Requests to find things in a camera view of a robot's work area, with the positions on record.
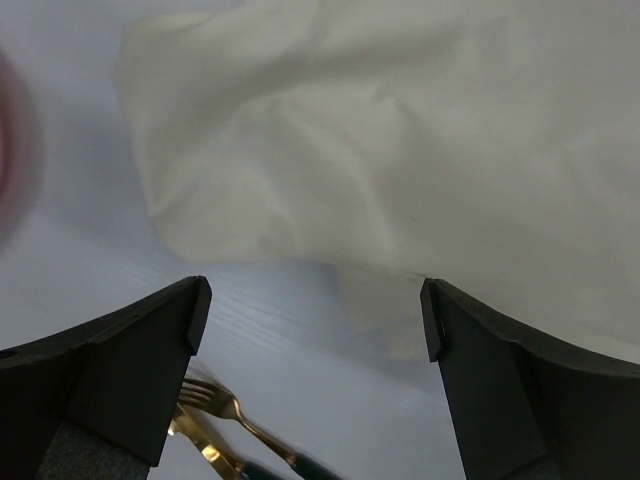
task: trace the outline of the utensil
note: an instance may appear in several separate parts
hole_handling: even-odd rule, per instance
[[[305,480],[341,480],[341,477],[309,455],[296,451],[293,447],[248,420],[242,413],[236,396],[215,380],[210,379],[205,382],[194,378],[185,378],[182,383],[179,401],[214,417],[239,422],[247,431],[287,462],[291,469]]]
[[[284,480],[256,462],[245,460],[229,450],[220,450],[180,404],[176,405],[169,427],[169,433],[173,432],[182,433],[191,440],[223,480],[235,480],[237,474],[243,480]]]

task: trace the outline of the white surface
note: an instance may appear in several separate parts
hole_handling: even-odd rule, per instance
[[[118,79],[158,234],[193,261],[444,278],[640,362],[638,5],[270,0],[140,22]]]
[[[389,360],[376,335],[354,336],[331,269],[195,268],[156,241],[109,74],[126,22],[204,6],[0,2],[0,47],[31,90],[43,142],[32,201],[0,242],[0,348],[203,273],[214,300],[201,357],[256,420],[353,480],[464,478],[437,367]],[[239,451],[280,465],[235,425],[224,430]],[[213,472],[178,439],[150,478]]]

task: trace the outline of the white cloth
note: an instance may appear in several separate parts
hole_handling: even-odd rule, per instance
[[[441,277],[640,362],[639,45],[621,0],[270,0],[134,24],[117,84],[183,258]]]

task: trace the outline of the fork handle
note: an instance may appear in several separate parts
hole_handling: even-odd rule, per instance
[[[242,480],[285,480],[280,475],[251,460],[244,464],[240,471]]]
[[[304,453],[296,453],[291,468],[304,480],[343,480],[342,477]]]

